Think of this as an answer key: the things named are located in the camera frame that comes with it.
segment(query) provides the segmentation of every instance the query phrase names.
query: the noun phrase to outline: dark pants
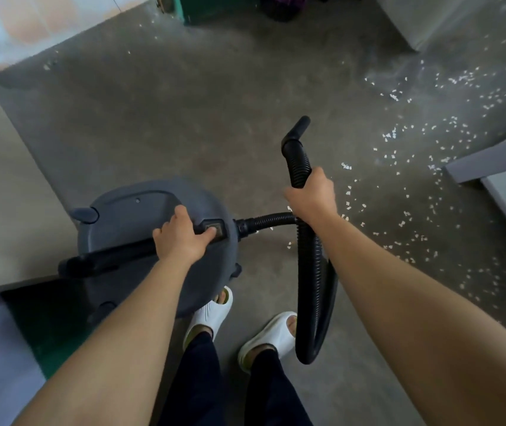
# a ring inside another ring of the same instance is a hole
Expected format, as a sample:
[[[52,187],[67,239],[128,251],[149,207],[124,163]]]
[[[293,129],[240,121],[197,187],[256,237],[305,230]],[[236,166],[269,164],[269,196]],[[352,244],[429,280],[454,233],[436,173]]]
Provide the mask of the dark pants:
[[[221,426],[223,384],[208,333],[187,347],[166,398],[158,426]],[[312,425],[274,350],[262,351],[251,368],[245,426]]]

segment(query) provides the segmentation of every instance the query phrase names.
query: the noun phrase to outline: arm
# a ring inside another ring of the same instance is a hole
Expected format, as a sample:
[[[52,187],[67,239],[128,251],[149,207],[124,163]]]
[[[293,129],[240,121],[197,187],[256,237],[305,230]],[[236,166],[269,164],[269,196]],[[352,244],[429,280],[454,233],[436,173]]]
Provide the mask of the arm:
[[[147,426],[180,290],[215,229],[195,235],[183,206],[153,236],[160,258],[146,279],[59,368],[15,420],[30,425]]]
[[[365,328],[424,420],[506,424],[506,329],[342,219],[320,167],[285,197],[322,240]]]

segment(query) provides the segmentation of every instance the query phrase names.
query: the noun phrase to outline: forearm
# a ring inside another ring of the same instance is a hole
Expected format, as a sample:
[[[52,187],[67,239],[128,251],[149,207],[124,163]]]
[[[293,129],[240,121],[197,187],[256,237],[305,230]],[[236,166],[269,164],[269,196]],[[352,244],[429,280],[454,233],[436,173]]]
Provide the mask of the forearm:
[[[159,261],[14,424],[148,425],[188,268]]]
[[[430,424],[506,422],[506,330],[338,215],[315,219],[368,333]]]

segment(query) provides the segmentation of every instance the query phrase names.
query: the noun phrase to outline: vacuum cleaner lid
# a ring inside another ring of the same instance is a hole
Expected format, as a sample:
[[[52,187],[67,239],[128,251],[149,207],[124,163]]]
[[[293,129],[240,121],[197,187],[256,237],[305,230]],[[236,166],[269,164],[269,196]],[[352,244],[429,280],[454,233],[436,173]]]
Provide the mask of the vacuum cleaner lid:
[[[185,179],[151,180],[117,188],[93,202],[91,207],[98,216],[92,218],[94,222],[82,222],[78,236],[79,254],[148,239],[153,229],[170,220],[179,204],[187,208],[194,225],[204,220],[223,222],[227,237],[210,244],[204,257],[190,268],[182,286],[177,317],[191,314],[212,300],[235,271],[235,223],[213,194]],[[145,268],[146,275],[156,260],[147,257],[136,263]]]

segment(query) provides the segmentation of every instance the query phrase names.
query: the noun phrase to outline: hand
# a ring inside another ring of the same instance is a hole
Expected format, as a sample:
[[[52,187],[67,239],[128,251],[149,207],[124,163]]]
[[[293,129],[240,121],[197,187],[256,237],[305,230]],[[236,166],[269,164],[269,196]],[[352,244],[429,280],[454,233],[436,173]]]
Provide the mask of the hand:
[[[185,206],[178,205],[169,222],[152,232],[158,258],[173,257],[191,266],[203,257],[207,245],[215,237],[215,228],[210,227],[201,235],[194,233],[194,226]]]
[[[326,178],[321,167],[313,168],[304,188],[287,187],[285,198],[292,212],[312,227],[323,215],[338,214],[334,182]]]

